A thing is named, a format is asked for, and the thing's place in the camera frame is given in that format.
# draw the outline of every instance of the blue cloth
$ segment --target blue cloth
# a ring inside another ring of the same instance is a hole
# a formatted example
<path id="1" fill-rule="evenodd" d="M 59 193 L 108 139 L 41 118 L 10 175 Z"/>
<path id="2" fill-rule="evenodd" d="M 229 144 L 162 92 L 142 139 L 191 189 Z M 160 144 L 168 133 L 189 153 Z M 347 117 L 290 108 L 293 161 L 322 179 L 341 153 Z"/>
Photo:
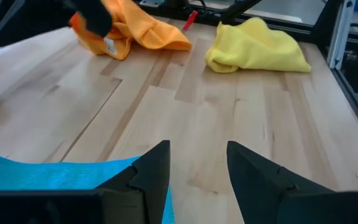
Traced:
<path id="1" fill-rule="evenodd" d="M 0 157 L 0 190 L 94 189 L 130 166 L 137 158 L 95 163 L 25 164 Z M 170 189 L 162 223 L 175 223 Z"/>

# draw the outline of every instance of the white label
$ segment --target white label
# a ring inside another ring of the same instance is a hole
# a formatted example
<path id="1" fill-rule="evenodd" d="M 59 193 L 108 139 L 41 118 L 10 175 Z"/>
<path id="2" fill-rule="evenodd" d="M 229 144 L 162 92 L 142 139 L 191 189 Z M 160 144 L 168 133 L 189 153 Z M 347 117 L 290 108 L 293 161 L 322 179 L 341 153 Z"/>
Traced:
<path id="1" fill-rule="evenodd" d="M 116 48 L 114 47 L 114 41 L 111 40 L 111 39 L 109 39 L 109 38 L 107 38 L 107 37 L 105 37 L 103 40 L 104 40 L 104 43 L 107 44 L 107 49 L 108 49 L 111 53 L 113 53 L 114 55 L 116 55 L 116 54 L 117 54 L 117 50 L 116 50 Z"/>

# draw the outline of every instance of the red marker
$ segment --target red marker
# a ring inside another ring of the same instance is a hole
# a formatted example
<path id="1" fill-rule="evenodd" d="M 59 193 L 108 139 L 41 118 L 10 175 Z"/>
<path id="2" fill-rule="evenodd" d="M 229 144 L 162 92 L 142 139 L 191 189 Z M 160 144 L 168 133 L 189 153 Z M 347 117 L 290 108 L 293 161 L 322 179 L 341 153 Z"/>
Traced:
<path id="1" fill-rule="evenodd" d="M 187 21 L 186 21 L 186 24 L 185 24 L 185 25 L 183 26 L 183 28 L 182 28 L 183 30 L 187 30 L 187 29 L 190 28 L 190 26 L 193 24 L 194 20 L 196 19 L 197 14 L 198 14 L 197 11 L 193 11 L 193 12 L 190 14 L 189 18 L 188 18 Z"/>

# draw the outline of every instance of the yellow cloth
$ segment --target yellow cloth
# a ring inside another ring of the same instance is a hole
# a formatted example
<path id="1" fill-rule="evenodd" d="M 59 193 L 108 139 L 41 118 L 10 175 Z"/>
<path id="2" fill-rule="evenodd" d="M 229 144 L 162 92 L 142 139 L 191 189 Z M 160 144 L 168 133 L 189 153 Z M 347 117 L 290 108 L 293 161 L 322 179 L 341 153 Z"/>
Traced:
<path id="1" fill-rule="evenodd" d="M 206 63 L 219 73 L 238 68 L 310 72 L 298 43 L 283 31 L 270 30 L 253 17 L 238 26 L 219 24 Z"/>
<path id="2" fill-rule="evenodd" d="M 154 19 L 132 0 L 103 0 L 103 4 L 113 21 L 112 30 L 105 38 L 87 31 L 86 21 L 79 13 L 70 19 L 78 38 L 94 54 L 124 60 L 133 40 L 148 49 L 191 49 L 191 43 L 179 29 Z"/>

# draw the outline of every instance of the folded orange towel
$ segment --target folded orange towel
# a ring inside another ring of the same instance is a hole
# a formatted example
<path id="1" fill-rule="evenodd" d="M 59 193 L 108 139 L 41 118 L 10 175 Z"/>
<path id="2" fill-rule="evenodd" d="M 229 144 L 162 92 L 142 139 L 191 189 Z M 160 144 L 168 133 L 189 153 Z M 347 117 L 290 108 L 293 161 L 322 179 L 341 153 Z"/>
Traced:
<path id="1" fill-rule="evenodd" d="M 103 4 L 113 21 L 105 38 L 87 31 L 86 21 L 79 13 L 70 19 L 78 38 L 94 54 L 124 60 L 133 40 L 147 49 L 191 49 L 191 43 L 179 29 L 154 19 L 132 0 L 103 0 Z"/>

